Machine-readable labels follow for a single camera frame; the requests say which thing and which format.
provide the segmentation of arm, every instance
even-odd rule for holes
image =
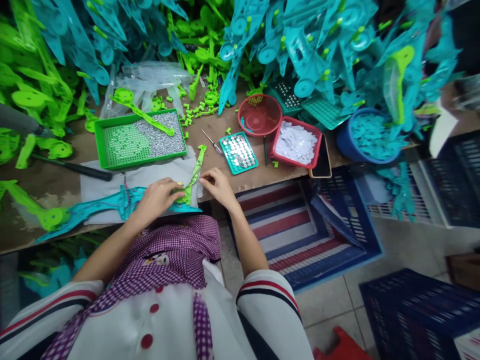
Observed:
[[[244,212],[232,191],[229,179],[215,167],[202,173],[200,183],[230,214],[243,276],[246,278],[256,270],[268,269],[269,263],[265,253],[245,218]]]
[[[175,192],[182,187],[167,177],[151,184],[128,220],[105,240],[73,277],[74,282],[101,280],[107,285],[129,253],[139,232],[162,215],[176,199],[185,196]]]

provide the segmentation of teal tray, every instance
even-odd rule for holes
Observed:
[[[283,116],[294,118],[302,110],[302,101],[294,94],[294,86],[286,78],[269,83],[264,93],[273,97],[281,107]]]
[[[151,117],[159,114],[175,112],[176,109],[149,112]],[[170,153],[163,156],[150,157],[149,140],[141,134],[134,123],[140,120],[138,115],[127,115],[95,121],[95,140],[98,150],[98,161],[100,167],[106,170],[117,170],[142,164],[152,163],[159,160],[166,160],[176,157],[182,157],[187,154],[184,134],[180,119],[178,120],[180,133],[174,137],[181,136],[183,139],[184,150],[177,153]]]
[[[302,102],[301,107],[328,130],[335,129],[350,117],[350,115],[340,116],[342,109],[329,103],[320,94]]]
[[[218,142],[233,175],[244,173],[259,165],[244,131],[222,137]]]

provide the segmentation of red plastic basket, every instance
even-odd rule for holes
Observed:
[[[247,97],[238,109],[240,127],[252,136],[273,133],[280,125],[282,108],[271,96],[258,94]]]
[[[315,148],[313,149],[313,151],[315,153],[315,157],[311,160],[311,162],[309,164],[304,165],[304,164],[299,163],[297,161],[291,160],[288,157],[281,156],[281,155],[279,155],[275,152],[275,148],[277,147],[277,140],[279,139],[279,136],[280,136],[280,129],[282,128],[282,126],[280,124],[284,121],[289,122],[292,125],[300,125],[305,130],[307,130],[307,131],[311,132],[313,135],[315,135],[315,137],[318,139],[318,141],[316,142]],[[275,140],[273,141],[273,146],[271,148],[270,157],[275,159],[275,160],[278,160],[282,163],[289,164],[289,165],[292,165],[292,166],[295,166],[295,167],[306,168],[306,169],[313,169],[314,167],[316,167],[317,166],[317,161],[319,160],[319,150],[320,150],[320,144],[322,143],[322,136],[323,136],[320,129],[318,127],[307,124],[303,121],[297,120],[297,119],[295,119],[293,117],[290,117],[290,116],[284,116],[283,119],[282,119],[282,122],[280,122],[278,124],[279,126],[278,126],[278,129],[276,130],[276,133],[275,133]]]

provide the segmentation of cardboard box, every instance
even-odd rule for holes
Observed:
[[[480,254],[447,257],[452,283],[480,292]]]

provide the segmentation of red plastic tray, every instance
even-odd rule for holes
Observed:
[[[315,157],[311,160],[310,164],[303,165],[303,164],[301,164],[297,161],[291,160],[288,157],[281,156],[281,155],[279,155],[275,152],[275,148],[277,147],[277,140],[279,139],[279,135],[280,135],[280,129],[282,128],[282,122],[284,122],[284,121],[289,122],[292,125],[300,125],[305,130],[307,130],[307,131],[311,132],[313,135],[315,135],[316,138],[318,139],[318,141],[316,142],[315,148],[313,150],[315,152]],[[289,165],[292,165],[292,166],[295,166],[295,167],[313,169],[314,167],[317,166],[317,161],[319,160],[319,150],[320,150],[320,144],[322,143],[322,136],[323,136],[323,134],[318,127],[307,124],[303,121],[297,120],[296,118],[293,118],[293,117],[290,117],[290,116],[284,116],[281,119],[280,125],[276,129],[275,140],[273,141],[273,146],[271,148],[270,157],[272,159],[278,160],[282,163],[289,164]]]

